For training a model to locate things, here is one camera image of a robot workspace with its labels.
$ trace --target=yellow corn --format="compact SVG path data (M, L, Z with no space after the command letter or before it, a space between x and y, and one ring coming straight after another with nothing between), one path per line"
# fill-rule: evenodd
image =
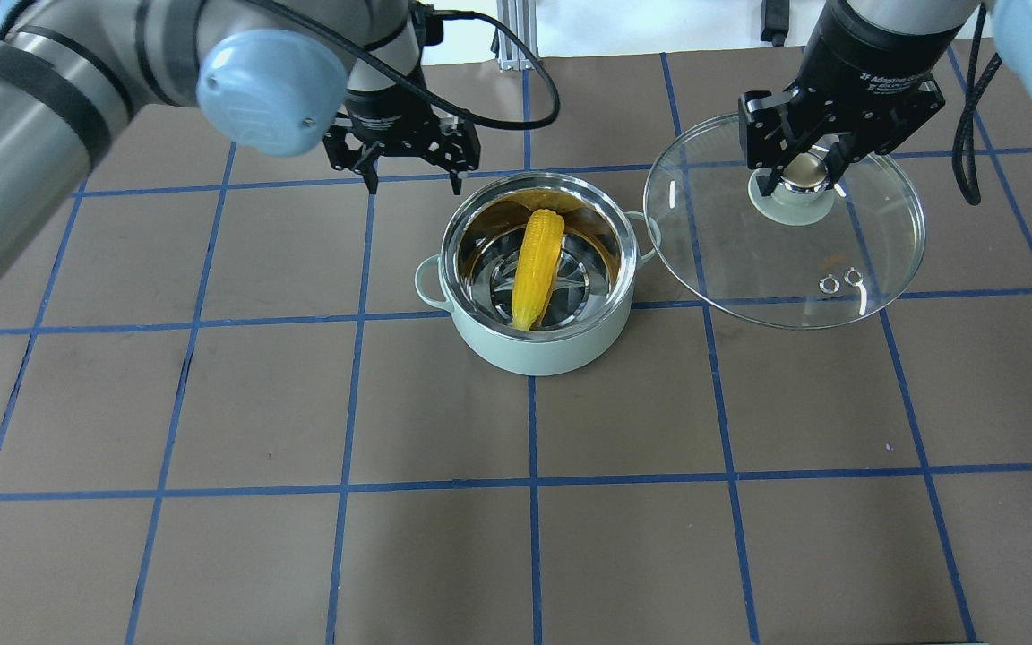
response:
M516 261L513 285L513 327L528 331L544 316L556 282L560 243L565 238L565 218L553 209L537 208L528 218L524 241Z

